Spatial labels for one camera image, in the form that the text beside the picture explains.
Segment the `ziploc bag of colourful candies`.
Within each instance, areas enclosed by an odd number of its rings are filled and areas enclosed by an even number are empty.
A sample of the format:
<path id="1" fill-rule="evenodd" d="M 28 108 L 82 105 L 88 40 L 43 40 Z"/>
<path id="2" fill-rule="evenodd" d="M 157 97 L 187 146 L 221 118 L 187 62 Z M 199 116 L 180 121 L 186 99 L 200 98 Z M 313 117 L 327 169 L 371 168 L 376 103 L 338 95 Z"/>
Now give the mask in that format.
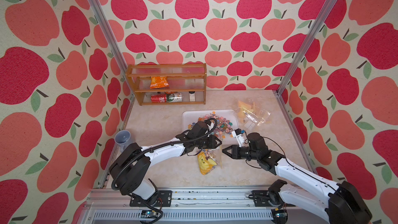
<path id="1" fill-rule="evenodd" d="M 271 113 L 259 106 L 257 106 L 256 110 L 255 114 L 245 114 L 242 118 L 237 115 L 241 129 L 247 132 L 260 131 L 261 127 L 267 122 Z"/>

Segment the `ziploc bag of yellow candies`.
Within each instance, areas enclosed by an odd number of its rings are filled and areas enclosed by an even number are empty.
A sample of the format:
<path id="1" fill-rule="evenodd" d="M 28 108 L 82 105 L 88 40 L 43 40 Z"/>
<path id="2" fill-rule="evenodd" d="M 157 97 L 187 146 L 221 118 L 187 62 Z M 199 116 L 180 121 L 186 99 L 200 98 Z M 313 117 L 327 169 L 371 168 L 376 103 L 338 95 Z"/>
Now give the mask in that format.
<path id="1" fill-rule="evenodd" d="M 199 170 L 207 175 L 215 168 L 222 167 L 222 152 L 220 149 L 204 149 L 197 155 Z"/>

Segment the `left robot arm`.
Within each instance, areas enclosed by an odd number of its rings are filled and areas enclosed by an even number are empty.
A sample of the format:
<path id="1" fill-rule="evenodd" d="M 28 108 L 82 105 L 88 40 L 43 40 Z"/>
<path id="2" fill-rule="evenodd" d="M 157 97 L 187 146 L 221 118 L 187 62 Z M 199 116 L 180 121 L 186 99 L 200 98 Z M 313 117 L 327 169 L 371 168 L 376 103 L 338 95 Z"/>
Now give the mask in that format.
<path id="1" fill-rule="evenodd" d="M 217 125 L 218 120 L 210 117 L 167 142 L 155 146 L 130 144 L 109 168 L 113 178 L 112 190 L 141 203 L 154 205 L 160 193 L 150 179 L 145 179 L 150 167 L 171 158 L 188 155 L 195 149 L 218 148 L 222 141 L 213 135 Z"/>

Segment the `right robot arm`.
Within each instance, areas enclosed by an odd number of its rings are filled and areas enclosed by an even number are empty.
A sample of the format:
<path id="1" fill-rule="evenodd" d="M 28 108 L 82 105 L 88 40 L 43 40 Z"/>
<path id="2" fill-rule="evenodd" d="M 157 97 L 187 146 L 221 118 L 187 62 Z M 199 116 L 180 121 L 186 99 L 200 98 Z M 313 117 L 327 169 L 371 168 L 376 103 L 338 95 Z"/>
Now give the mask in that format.
<path id="1" fill-rule="evenodd" d="M 292 161 L 285 153 L 270 150 L 259 133 L 244 137 L 234 134 L 238 143 L 222 152 L 234 160 L 256 161 L 260 169 L 279 180 L 268 188 L 268 201 L 275 207 L 295 205 L 330 224 L 368 224 L 373 215 L 354 185 L 337 183 L 312 173 Z"/>

